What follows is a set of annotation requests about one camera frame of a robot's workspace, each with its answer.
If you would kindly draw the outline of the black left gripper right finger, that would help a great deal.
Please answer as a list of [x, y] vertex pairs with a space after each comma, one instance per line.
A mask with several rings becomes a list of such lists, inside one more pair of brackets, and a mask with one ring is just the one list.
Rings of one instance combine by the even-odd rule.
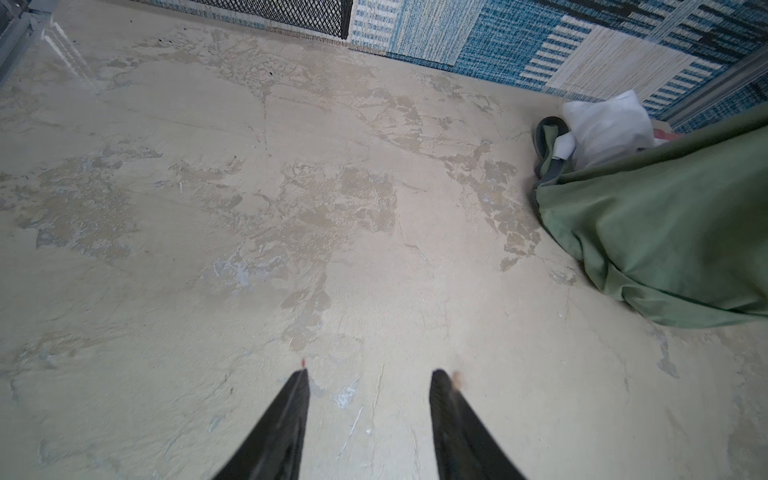
[[525, 479], [442, 369], [432, 373], [429, 405], [441, 480]]

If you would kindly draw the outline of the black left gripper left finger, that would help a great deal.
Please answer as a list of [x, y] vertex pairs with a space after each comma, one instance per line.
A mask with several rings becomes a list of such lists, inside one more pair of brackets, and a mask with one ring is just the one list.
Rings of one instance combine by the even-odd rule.
[[215, 480], [298, 479], [310, 402], [306, 368], [291, 374]]

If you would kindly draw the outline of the green cloth with grey trim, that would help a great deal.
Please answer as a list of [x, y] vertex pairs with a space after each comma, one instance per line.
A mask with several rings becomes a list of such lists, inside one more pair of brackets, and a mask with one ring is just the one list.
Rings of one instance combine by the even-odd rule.
[[766, 319], [765, 105], [603, 166], [553, 167], [532, 200], [595, 287], [646, 319]]

